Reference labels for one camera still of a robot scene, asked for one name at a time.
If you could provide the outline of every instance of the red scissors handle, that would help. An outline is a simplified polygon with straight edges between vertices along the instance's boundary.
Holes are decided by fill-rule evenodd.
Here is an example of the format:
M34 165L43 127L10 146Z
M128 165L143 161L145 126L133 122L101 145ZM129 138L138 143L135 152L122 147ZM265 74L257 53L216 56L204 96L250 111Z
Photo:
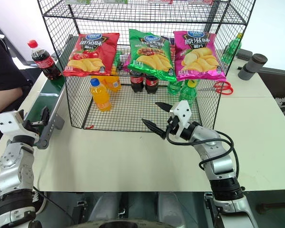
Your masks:
M230 95L233 93L233 88L231 87L231 84L229 82L216 82L214 84L215 91L217 93L221 93L223 95Z

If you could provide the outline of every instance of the white table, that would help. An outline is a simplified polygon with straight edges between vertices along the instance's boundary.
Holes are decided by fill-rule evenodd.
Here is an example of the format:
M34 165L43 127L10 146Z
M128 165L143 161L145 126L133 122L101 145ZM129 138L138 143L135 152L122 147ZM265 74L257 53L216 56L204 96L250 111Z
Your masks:
M215 129L235 142L239 181L247 190L285 189L285 117L258 74L228 74L234 93L222 96ZM21 106L28 111L46 78L41 76ZM82 130L70 126L66 99L46 150L35 149L35 186L43 191L209 191L193 147L174 146L153 133ZM0 141L0 156L7 138Z

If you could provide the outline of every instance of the person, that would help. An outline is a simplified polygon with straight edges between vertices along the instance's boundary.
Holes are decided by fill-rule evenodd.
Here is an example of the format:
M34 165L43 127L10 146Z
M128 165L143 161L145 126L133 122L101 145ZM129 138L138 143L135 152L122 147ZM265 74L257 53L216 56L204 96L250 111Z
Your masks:
M31 85L14 64L7 45L0 39L0 113L17 110L30 88Z

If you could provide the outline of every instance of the black sleeve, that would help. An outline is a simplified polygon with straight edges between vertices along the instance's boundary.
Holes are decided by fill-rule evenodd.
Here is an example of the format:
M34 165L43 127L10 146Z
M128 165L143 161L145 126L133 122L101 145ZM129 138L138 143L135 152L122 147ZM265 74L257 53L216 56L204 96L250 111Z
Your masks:
M27 85L27 80L14 64L0 40L0 90L14 89Z

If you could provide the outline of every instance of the wire mesh basket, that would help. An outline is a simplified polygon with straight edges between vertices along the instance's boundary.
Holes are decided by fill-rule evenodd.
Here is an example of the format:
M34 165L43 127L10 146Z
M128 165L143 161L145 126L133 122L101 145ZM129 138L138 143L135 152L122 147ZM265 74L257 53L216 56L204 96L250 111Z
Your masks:
M151 32L167 38L173 31L194 30L216 34L215 47L219 63L227 74L230 64L221 61L223 52L238 33L244 34L255 0L215 0L212 5L191 5L186 0L173 4L154 4L148 0L128 0L127 4L105 4L92 0L89 5L67 5L64 0L38 0L39 8L59 60L61 69L68 63L79 34L120 33L118 51L130 53L128 29ZM168 114L155 102L174 104L178 96L167 92L167 82L159 81L158 91L134 93L129 74L119 72L122 89L111 93L112 109L100 112L89 92L89 77L66 77L71 125L77 128L110 131L149 131L145 118L165 129ZM215 81L200 80L192 106L191 121L214 128L220 94L205 90Z

